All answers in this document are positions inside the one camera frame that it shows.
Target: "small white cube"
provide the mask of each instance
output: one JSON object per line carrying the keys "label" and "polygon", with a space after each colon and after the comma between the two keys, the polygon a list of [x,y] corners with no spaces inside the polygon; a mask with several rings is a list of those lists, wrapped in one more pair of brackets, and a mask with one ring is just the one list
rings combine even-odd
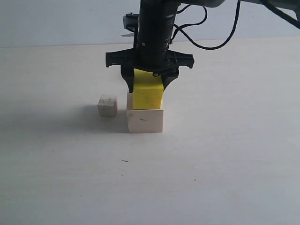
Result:
{"label": "small white cube", "polygon": [[163,131],[164,110],[132,109],[132,93],[127,93],[127,122],[130,133],[156,133]]}
{"label": "small white cube", "polygon": [[98,102],[98,110],[101,116],[116,116],[118,101],[115,95],[101,95]]}

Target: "yellow sponge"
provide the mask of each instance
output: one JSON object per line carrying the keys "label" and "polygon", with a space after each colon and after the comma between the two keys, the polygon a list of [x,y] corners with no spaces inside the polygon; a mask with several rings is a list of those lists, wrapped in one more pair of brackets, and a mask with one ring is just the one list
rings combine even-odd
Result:
{"label": "yellow sponge", "polygon": [[160,109],[164,86],[161,77],[135,69],[132,109]]}

